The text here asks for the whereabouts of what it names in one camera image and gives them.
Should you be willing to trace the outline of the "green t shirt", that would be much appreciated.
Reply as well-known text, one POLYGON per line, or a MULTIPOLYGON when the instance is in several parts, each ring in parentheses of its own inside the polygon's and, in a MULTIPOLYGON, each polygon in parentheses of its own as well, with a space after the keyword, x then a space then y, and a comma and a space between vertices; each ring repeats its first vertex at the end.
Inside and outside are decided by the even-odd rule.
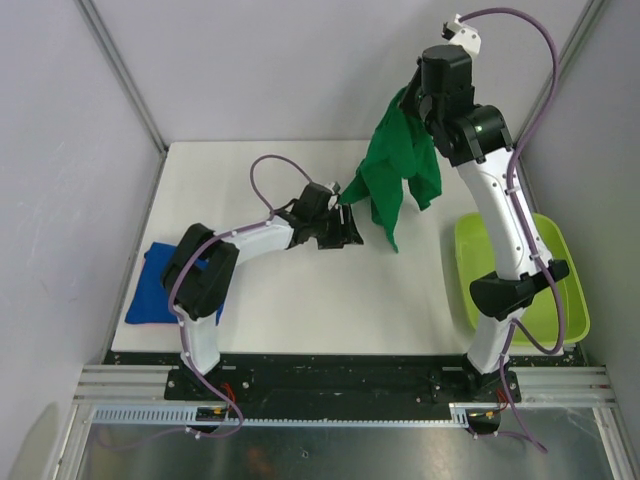
POLYGON ((354 178, 341 194, 340 203, 370 201, 371 220, 384 230, 395 252, 395 228, 404 201, 404 188, 420 210, 442 194, 442 179, 432 137, 420 120, 406 115, 401 88, 389 103, 370 139, 366 155, 354 178))

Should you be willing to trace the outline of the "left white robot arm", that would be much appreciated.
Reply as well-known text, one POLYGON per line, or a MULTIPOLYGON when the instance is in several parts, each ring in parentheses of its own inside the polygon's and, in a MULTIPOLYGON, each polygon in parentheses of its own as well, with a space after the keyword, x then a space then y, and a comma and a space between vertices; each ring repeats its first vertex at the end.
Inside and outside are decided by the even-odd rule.
POLYGON ((197 398, 214 397, 221 376, 217 316, 222 311, 237 266, 259 256, 286 251, 314 239, 320 250, 362 245, 352 209, 341 205, 340 186, 311 182, 298 198, 253 225, 215 233, 191 225, 161 276, 169 310, 177 317, 181 357, 191 369, 186 387, 197 398))

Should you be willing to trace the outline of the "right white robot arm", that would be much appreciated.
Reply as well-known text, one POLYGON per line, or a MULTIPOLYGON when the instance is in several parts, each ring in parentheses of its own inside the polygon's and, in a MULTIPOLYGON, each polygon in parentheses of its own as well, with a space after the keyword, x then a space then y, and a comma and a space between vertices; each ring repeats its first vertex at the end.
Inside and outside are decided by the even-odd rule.
POLYGON ((479 311, 476 332, 458 371, 436 376, 434 387, 484 401, 500 385, 508 361, 509 330, 551 281, 569 273, 552 257, 538 231, 514 171, 513 142, 502 113, 474 100, 472 57, 458 45, 423 51, 401 102, 421 121, 438 152, 455 167, 482 216, 495 269, 469 287, 479 311))

